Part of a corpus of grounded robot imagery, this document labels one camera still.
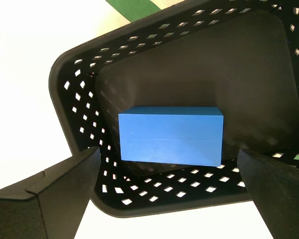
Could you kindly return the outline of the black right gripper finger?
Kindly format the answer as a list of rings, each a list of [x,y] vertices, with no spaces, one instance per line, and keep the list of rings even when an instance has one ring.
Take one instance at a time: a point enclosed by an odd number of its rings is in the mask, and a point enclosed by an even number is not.
[[[299,239],[299,169],[248,149],[237,166],[272,237]]]
[[[0,189],[0,239],[74,238],[100,164],[91,147]]]

